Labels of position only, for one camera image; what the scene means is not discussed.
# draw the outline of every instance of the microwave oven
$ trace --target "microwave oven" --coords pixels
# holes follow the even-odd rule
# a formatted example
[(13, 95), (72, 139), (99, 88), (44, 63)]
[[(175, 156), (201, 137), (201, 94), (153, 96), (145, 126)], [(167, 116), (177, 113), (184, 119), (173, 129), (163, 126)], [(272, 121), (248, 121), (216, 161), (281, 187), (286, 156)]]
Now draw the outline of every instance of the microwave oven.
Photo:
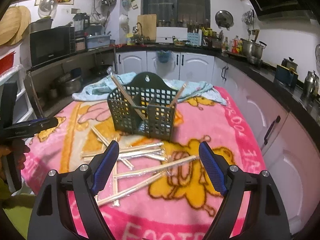
[(26, 35), (20, 46), (20, 59), (28, 70), (45, 66), (75, 52), (74, 27), (60, 26)]

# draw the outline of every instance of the black plastic basket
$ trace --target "black plastic basket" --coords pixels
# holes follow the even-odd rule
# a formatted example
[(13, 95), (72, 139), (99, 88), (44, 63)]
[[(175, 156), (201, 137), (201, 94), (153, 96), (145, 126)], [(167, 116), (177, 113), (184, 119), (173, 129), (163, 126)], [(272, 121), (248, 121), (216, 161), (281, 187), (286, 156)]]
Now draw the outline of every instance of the black plastic basket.
[[(118, 88), (110, 93), (108, 105), (115, 129), (170, 141), (177, 104), (168, 106), (178, 91), (151, 72), (136, 75), (124, 88), (137, 106), (131, 106)], [(145, 121), (135, 109), (144, 114)]]

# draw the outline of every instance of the cartoon print blanket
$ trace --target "cartoon print blanket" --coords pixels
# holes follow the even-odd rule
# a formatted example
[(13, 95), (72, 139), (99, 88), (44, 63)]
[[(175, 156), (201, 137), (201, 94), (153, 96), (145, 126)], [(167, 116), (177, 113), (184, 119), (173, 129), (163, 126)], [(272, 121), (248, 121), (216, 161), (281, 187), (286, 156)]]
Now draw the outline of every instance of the cartoon print blanket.
[[(166, 154), (173, 159), (197, 155), (199, 143), (205, 140), (229, 164), (236, 164), (246, 172), (259, 173), (265, 169), (265, 164), (249, 125), (226, 90), (217, 90), (227, 101), (226, 106), (202, 97), (190, 98), (178, 104), (174, 138), (172, 142), (164, 142)], [(26, 154), (26, 168), (22, 175), (35, 193), (39, 191), (49, 170), (73, 171), (83, 163), (80, 156), (82, 151), (102, 149), (89, 124), (94, 125), (106, 138), (117, 138), (120, 147), (156, 141), (115, 131), (106, 101), (74, 101), (56, 116), (59, 119), (58, 127), (42, 131), (29, 143), (31, 151)], [(160, 164), (159, 161), (143, 157), (130, 161), (137, 170)], [(128, 168), (118, 162), (118, 172), (125, 171)], [(150, 176), (120, 179), (119, 191)], [(112, 194), (109, 178), (98, 198)], [(249, 196), (249, 193), (245, 193), (231, 236), (241, 231)], [(68, 197), (77, 231), (86, 236), (73, 192)], [(201, 162), (195, 160), (174, 168), (168, 176), (120, 199), (120, 206), (110, 203), (101, 206), (100, 210), (116, 239), (200, 240), (221, 202), (222, 197), (214, 190)]]

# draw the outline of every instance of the window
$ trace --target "window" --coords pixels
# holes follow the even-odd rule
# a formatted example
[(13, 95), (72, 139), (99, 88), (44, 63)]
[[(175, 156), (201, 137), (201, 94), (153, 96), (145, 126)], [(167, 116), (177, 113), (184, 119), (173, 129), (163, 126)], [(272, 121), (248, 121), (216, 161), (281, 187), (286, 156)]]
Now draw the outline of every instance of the window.
[(143, 14), (156, 14), (157, 26), (210, 24), (210, 0), (143, 0)]

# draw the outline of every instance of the light blue towel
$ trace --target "light blue towel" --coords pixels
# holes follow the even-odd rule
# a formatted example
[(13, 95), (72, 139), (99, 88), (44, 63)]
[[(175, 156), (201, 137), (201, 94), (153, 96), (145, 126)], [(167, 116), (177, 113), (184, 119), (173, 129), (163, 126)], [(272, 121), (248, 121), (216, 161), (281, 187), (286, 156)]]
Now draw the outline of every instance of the light blue towel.
[[(122, 84), (129, 83), (135, 76), (135, 72), (130, 72), (122, 75), (117, 75)], [(184, 81), (181, 80), (168, 80), (164, 79), (164, 82), (171, 88), (179, 90)], [(83, 88), (81, 93), (72, 94), (72, 98), (78, 101), (100, 101), (107, 100), (109, 93), (116, 88), (116, 85), (112, 79), (108, 76), (100, 81), (87, 85)], [(204, 97), (209, 100), (213, 100), (222, 105), (226, 105), (227, 102), (222, 98), (220, 93), (213, 88), (211, 84), (207, 82), (189, 82), (187, 87), (183, 90), (178, 99), (178, 103), (183, 102), (191, 97)]]

